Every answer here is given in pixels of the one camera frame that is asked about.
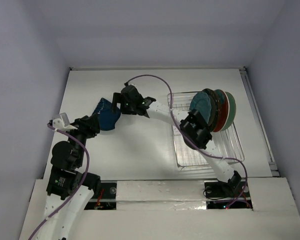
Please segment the dark blue teardrop plate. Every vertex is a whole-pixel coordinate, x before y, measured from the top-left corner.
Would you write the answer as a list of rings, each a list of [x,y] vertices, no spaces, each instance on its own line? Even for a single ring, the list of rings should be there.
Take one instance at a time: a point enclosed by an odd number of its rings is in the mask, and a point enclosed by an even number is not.
[[[101,98],[97,103],[93,114],[98,115],[98,123],[101,131],[112,131],[121,117],[121,111],[118,107],[112,109],[112,103],[106,98]]]

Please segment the teal embossed scalloped plate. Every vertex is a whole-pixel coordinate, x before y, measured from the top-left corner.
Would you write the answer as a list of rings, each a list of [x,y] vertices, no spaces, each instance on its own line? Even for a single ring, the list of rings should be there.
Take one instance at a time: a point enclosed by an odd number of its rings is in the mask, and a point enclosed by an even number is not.
[[[206,123],[210,125],[212,105],[207,93],[197,92],[190,102],[189,110],[198,110]]]

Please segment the beige plate with brown rim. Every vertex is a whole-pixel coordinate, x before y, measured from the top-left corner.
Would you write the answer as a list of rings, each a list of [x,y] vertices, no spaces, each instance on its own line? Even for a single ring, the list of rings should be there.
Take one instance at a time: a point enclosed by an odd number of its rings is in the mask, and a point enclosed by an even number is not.
[[[219,119],[220,101],[214,90],[205,88],[203,92],[206,93],[210,99],[211,111],[210,111],[210,118],[208,120],[208,126],[210,132],[213,132],[217,126],[218,119]]]

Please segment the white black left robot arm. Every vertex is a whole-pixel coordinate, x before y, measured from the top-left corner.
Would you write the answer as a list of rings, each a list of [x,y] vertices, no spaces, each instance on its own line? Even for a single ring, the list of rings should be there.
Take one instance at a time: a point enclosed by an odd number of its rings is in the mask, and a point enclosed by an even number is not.
[[[98,114],[77,118],[70,122],[60,113],[47,125],[51,130],[68,137],[56,143],[51,151],[52,165],[46,188],[42,222],[30,235],[31,240],[68,240],[73,235],[83,210],[91,198],[100,194],[99,175],[78,169],[89,161],[88,139],[100,132]]]

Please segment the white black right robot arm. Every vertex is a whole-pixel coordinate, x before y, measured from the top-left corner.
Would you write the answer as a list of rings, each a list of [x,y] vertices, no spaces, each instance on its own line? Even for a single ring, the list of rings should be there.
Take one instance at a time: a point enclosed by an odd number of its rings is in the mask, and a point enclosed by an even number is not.
[[[121,92],[113,93],[112,111],[117,109],[124,115],[139,115],[175,126],[185,144],[204,155],[216,175],[216,188],[223,197],[241,197],[244,191],[239,188],[242,177],[229,165],[231,158],[205,151],[213,139],[212,134],[228,129],[234,122],[237,105],[231,93],[205,88],[194,95],[189,110],[184,111],[172,109],[153,97],[143,97],[135,86],[127,84]]]

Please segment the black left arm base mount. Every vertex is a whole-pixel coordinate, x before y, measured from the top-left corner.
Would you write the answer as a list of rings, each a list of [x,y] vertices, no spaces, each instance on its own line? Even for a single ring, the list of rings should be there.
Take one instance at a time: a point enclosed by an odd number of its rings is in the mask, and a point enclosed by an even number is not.
[[[86,204],[85,210],[116,210],[117,182],[102,181],[100,191]]]

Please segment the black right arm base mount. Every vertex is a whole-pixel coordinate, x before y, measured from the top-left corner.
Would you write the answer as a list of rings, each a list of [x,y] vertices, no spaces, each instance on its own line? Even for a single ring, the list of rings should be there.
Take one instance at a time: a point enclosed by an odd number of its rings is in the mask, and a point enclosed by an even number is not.
[[[203,195],[211,200],[233,198],[238,191],[238,185],[229,185],[224,182],[205,182]]]

